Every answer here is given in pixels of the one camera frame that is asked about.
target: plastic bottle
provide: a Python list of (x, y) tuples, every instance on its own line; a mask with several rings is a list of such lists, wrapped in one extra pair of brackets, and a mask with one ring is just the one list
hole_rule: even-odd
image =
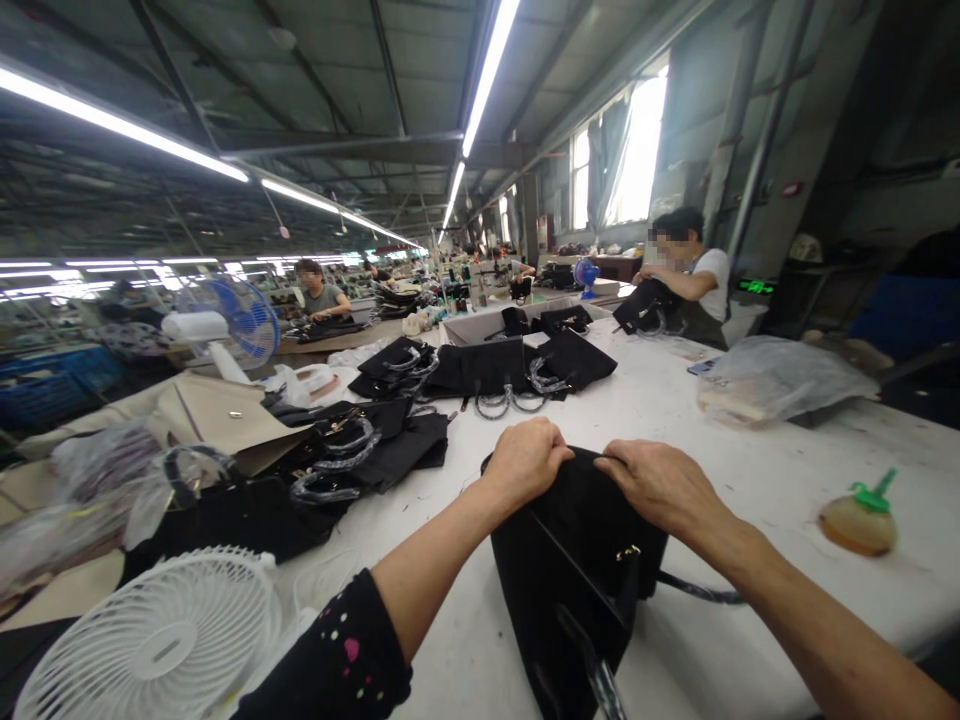
[(879, 557), (897, 544), (897, 525), (884, 497), (897, 471), (890, 468), (873, 490), (854, 483), (853, 495), (834, 500), (820, 511), (820, 530), (830, 542), (851, 552)]

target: electric fan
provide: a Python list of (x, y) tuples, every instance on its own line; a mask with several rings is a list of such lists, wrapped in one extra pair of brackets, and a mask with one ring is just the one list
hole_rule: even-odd
[[(200, 280), (177, 294), (177, 312), (163, 319), (163, 331), (193, 347), (201, 357), (209, 352), (224, 380), (249, 383), (244, 370), (266, 365), (280, 344), (277, 316), (253, 285), (230, 275)], [(222, 340), (232, 339), (236, 357)]]
[(225, 717), (287, 639), (275, 570), (229, 547), (160, 563), (53, 644), (14, 720)]
[(593, 293), (593, 284), (598, 277), (600, 277), (600, 268), (594, 265), (590, 258), (580, 258), (577, 261), (576, 267), (573, 268), (573, 279), (578, 285), (586, 288), (580, 296), (581, 300), (593, 300), (596, 297)]

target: white table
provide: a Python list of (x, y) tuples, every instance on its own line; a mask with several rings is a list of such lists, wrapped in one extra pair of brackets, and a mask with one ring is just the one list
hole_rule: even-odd
[[(616, 437), (677, 445), (693, 455), (734, 512), (767, 534), (797, 567), (908, 655), (916, 656), (960, 621), (960, 434), (909, 415), (858, 402), (817, 430), (782, 424), (735, 430), (696, 406), (694, 360), (702, 346), (612, 335), (612, 320), (589, 339), (619, 363), (614, 375), (547, 415), (572, 445), (602, 450)], [(426, 336), (436, 342), (436, 331)], [(460, 401), (437, 403), (442, 412)], [(329, 543), (284, 566), (333, 558), (318, 573), (322, 607), (345, 578), (372, 566), (453, 501), (479, 476), (500, 432), (471, 407), (450, 426), (442, 469), (417, 471), (383, 496), (357, 503)], [(814, 521), (821, 506), (854, 481), (900, 470), (888, 495), (900, 546), (870, 560), (829, 543)], [(671, 540), (663, 568), (724, 588), (726, 583)], [(489, 540), (464, 566), (414, 660), (413, 693), (393, 717), (539, 717), (513, 638)], [(815, 706), (799, 675), (748, 607), (706, 603), (659, 586), (638, 611), (634, 638), (617, 672), (630, 718), (805, 718)]]

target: polka dot sleeve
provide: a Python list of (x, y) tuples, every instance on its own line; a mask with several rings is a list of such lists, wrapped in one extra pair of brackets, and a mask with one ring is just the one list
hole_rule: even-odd
[(413, 670), (368, 570), (324, 608), (234, 718), (386, 718)]

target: human hand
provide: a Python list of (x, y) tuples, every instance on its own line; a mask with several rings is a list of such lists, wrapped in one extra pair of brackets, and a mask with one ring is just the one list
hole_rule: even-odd
[(594, 465), (609, 475), (646, 520), (683, 542), (736, 520), (696, 460), (675, 447), (614, 440)]
[(560, 464), (572, 458), (560, 428), (545, 417), (534, 418), (504, 430), (480, 482), (517, 510), (545, 493)]

